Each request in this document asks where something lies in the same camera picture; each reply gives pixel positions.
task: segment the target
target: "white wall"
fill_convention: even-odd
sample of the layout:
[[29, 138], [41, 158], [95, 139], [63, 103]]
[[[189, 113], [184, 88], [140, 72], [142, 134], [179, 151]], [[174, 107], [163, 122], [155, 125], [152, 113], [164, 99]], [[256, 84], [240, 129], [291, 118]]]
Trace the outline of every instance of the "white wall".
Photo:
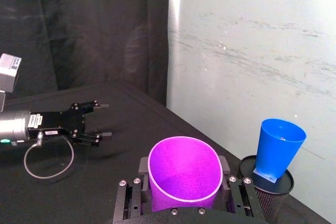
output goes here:
[[336, 223], [336, 0], [170, 0], [169, 22], [168, 108], [239, 158], [266, 118], [303, 127], [291, 194]]

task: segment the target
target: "blue cup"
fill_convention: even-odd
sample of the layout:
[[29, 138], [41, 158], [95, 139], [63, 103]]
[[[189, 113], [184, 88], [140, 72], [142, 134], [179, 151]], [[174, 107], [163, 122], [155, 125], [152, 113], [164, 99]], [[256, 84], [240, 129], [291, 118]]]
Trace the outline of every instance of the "blue cup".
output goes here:
[[299, 126], [280, 119], [261, 123], [256, 170], [270, 179], [280, 178], [306, 139]]

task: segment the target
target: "purple cup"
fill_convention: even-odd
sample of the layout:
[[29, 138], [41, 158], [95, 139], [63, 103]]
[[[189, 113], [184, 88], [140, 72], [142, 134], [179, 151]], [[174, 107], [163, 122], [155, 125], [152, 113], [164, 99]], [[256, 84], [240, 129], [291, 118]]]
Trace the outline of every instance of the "purple cup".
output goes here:
[[175, 136], [149, 153], [152, 211], [171, 207], [212, 207], [222, 184], [217, 153], [201, 140]]

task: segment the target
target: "black table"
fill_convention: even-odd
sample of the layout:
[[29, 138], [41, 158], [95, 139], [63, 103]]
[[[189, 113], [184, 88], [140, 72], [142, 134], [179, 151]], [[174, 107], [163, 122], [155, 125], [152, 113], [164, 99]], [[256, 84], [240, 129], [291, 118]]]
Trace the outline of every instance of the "black table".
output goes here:
[[[236, 174], [239, 159], [180, 117], [125, 83], [102, 84], [7, 101], [5, 110], [62, 111], [73, 102], [98, 100], [110, 104], [87, 115], [88, 132], [112, 131], [99, 148], [76, 145], [75, 161], [64, 175], [48, 181], [30, 177], [23, 166], [30, 144], [0, 145], [0, 223], [108, 223], [113, 216], [117, 185], [132, 180], [139, 160], [152, 146], [170, 136], [192, 136], [224, 155]], [[31, 170], [50, 175], [69, 161], [63, 141], [50, 141], [29, 155]], [[289, 197], [278, 223], [328, 223]]]

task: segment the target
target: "cable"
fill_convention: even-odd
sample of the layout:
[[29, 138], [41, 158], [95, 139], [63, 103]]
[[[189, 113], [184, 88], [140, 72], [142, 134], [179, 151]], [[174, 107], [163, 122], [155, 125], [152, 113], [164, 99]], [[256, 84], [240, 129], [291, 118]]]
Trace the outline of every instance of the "cable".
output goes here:
[[34, 173], [32, 173], [29, 169], [28, 169], [28, 166], [27, 166], [27, 156], [28, 156], [28, 153], [34, 149], [36, 147], [36, 144], [33, 144], [25, 153], [25, 157], [23, 159], [23, 164], [25, 165], [25, 169], [27, 171], [27, 173], [29, 173], [31, 176], [33, 176], [34, 178], [39, 178], [39, 179], [49, 179], [49, 178], [54, 178], [54, 177], [57, 177], [58, 175], [61, 175], [62, 173], [64, 173], [73, 163], [74, 161], [74, 156], [75, 156], [75, 153], [74, 153], [74, 149], [72, 148], [72, 145], [70, 143], [69, 140], [67, 140], [64, 136], [61, 136], [65, 139], [65, 141], [67, 141], [68, 145], [70, 146], [70, 149], [71, 149], [71, 160], [70, 160], [70, 163], [68, 164], [67, 167], [65, 167], [65, 169], [61, 170], [59, 173], [56, 173], [54, 175], [51, 175], [51, 176], [47, 176], [47, 177], [41, 177], [41, 176], [37, 176], [35, 175]]

